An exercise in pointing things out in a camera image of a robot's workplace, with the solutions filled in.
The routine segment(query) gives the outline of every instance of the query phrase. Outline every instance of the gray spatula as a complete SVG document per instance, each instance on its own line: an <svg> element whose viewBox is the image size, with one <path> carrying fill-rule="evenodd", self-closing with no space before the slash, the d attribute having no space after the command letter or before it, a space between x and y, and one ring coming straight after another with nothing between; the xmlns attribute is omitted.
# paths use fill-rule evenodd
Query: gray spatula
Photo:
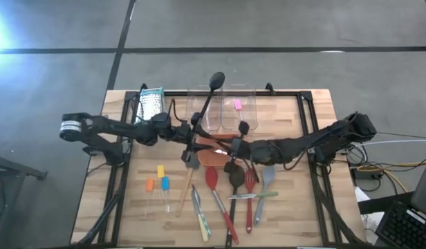
<svg viewBox="0 0 426 249"><path fill-rule="evenodd" d="M267 188L269 184L271 184L273 180L275 179L275 172L276 171L275 171L274 165L265 166L264 169L262 170L262 180L263 180L262 192L263 193L267 192ZM259 225L259 223L261 222L262 209L263 209L264 203L265 203L265 198L261 197L257 204L256 213L254 214L254 221L253 221L254 225Z"/></svg>

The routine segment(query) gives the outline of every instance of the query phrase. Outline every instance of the keyboard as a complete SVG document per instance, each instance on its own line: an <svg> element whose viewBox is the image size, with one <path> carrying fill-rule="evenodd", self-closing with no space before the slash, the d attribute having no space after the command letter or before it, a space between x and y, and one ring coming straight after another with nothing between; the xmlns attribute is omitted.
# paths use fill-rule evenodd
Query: keyboard
<svg viewBox="0 0 426 249"><path fill-rule="evenodd" d="M426 220L399 202L385 212L376 234L394 248L426 249Z"/></svg>

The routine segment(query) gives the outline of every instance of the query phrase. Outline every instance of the clear plastic bin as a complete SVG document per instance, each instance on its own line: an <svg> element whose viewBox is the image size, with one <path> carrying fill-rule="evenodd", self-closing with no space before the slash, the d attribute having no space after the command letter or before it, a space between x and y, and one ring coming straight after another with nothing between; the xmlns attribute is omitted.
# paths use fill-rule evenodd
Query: clear plastic bin
<svg viewBox="0 0 426 249"><path fill-rule="evenodd" d="M250 133L258 125L256 90L245 84L227 85L227 89L229 90L224 89L222 92L222 127L237 132L240 121L246 121L250 126Z"/></svg>
<svg viewBox="0 0 426 249"><path fill-rule="evenodd" d="M185 119L190 120L195 112L201 112L204 107L207 95L210 92L208 84L196 85L193 89L187 90L187 108L185 111ZM214 92L207 111L201 122L202 128L206 131L216 131L221 126L221 105L222 105L222 89Z"/></svg>

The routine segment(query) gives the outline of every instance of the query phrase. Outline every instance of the metal grater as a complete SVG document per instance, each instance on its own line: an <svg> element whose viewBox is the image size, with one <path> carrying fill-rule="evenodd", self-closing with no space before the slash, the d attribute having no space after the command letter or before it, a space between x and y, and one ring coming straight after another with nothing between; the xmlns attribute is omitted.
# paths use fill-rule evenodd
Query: metal grater
<svg viewBox="0 0 426 249"><path fill-rule="evenodd" d="M135 123L141 122L142 120L150 120L154 115L163 112L163 96L164 88L162 87L142 90L139 97L140 102L138 104Z"/></svg>

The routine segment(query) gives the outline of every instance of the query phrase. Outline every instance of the red silicone spatula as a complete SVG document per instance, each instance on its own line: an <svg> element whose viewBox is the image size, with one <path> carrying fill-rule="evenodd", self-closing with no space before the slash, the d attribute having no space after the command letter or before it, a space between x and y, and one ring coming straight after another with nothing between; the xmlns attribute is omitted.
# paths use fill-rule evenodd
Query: red silicone spatula
<svg viewBox="0 0 426 249"><path fill-rule="evenodd" d="M248 193L251 194L256 184L256 179L254 179L254 172L249 169L246 172L245 182ZM253 224L253 215L252 215L252 199L248 199L247 204L247 233L252 232L252 224Z"/></svg>
<svg viewBox="0 0 426 249"><path fill-rule="evenodd" d="M214 200L218 203L219 209L221 210L225 222L227 223L228 229L232 233L235 244L239 244L238 234L234 230L233 222L228 216L227 210L225 210L224 204L222 204L221 198L219 198L218 192L216 192L216 184L218 183L218 172L214 167L207 167L205 173L205 181L207 181L208 187L212 190Z"/></svg>

